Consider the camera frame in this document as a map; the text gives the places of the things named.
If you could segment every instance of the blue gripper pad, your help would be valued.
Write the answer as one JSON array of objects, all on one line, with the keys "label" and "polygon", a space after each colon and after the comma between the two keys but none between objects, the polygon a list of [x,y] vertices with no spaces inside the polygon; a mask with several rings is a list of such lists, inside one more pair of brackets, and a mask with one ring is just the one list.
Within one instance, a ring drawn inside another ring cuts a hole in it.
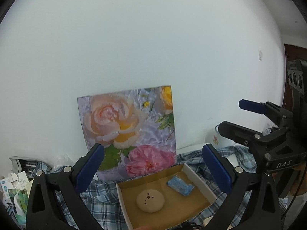
[{"label": "blue gripper pad", "polygon": [[85,157],[81,157],[79,161],[82,164],[81,170],[76,175],[75,180],[75,191],[77,194],[82,193],[87,190],[90,185],[95,173],[97,172],[100,164],[104,159],[104,147],[99,144],[95,150],[89,151]]},{"label": "blue gripper pad", "polygon": [[229,194],[231,193],[232,189],[231,177],[222,163],[216,157],[216,154],[219,155],[215,149],[213,151],[210,149],[209,144],[206,144],[203,147],[203,160],[208,166],[216,184],[222,192]]},{"label": "blue gripper pad", "polygon": [[263,103],[261,104],[261,103],[257,103],[257,102],[253,102],[253,101],[249,101],[245,99],[240,100],[239,107],[242,110],[246,110],[246,111],[250,111],[250,112],[254,112],[258,114],[265,114],[267,111],[265,104]]}]

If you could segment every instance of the light switch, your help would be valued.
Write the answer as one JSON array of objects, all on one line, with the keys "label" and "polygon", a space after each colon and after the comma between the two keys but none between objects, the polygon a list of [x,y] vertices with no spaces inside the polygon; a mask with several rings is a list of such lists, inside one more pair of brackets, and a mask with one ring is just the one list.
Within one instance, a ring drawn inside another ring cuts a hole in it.
[{"label": "light switch", "polygon": [[259,56],[259,60],[262,60],[262,52],[260,51],[260,49],[258,50],[258,56]]}]

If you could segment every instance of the black cable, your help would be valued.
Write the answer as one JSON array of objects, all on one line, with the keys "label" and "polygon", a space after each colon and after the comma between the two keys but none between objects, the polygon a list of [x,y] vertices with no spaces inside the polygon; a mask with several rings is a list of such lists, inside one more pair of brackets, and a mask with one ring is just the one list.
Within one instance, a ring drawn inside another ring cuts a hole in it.
[{"label": "black cable", "polygon": [[295,192],[295,194],[294,194],[294,196],[293,196],[292,201],[290,202],[289,207],[288,207],[287,210],[284,212],[284,214],[282,215],[281,218],[283,218],[283,217],[287,214],[287,212],[289,211],[290,207],[292,206],[292,204],[293,204],[293,202],[294,202],[294,200],[295,200],[295,198],[296,198],[296,196],[297,196],[297,194],[298,194],[298,191],[300,190],[300,187],[301,187],[302,184],[303,184],[303,181],[304,181],[305,175],[306,175],[306,171],[307,171],[307,162],[306,162],[306,164],[305,164],[305,169],[304,169],[304,173],[303,173],[302,179],[300,180],[300,184],[299,184],[298,187],[297,187],[297,190],[296,190],[296,192]]}]

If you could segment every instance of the beige disc with holes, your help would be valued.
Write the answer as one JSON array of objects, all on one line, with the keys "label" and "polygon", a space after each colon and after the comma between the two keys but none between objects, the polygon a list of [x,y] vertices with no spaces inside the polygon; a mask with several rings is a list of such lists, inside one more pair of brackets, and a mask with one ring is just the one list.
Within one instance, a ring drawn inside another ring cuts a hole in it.
[{"label": "beige disc with holes", "polygon": [[136,204],[138,205],[140,210],[147,213],[159,211],[161,208],[163,208],[164,203],[165,198],[163,194],[161,194],[158,190],[143,190],[136,197]]}]

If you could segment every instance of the blue plastic wrapper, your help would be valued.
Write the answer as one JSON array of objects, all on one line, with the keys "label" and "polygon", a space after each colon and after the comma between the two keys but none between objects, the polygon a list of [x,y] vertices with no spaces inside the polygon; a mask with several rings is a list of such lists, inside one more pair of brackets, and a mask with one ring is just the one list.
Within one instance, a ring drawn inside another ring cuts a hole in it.
[{"label": "blue plastic wrapper", "polygon": [[191,193],[194,186],[192,184],[186,184],[184,180],[179,178],[178,176],[174,176],[166,183],[169,187],[173,190],[177,191],[178,193],[187,196]]}]

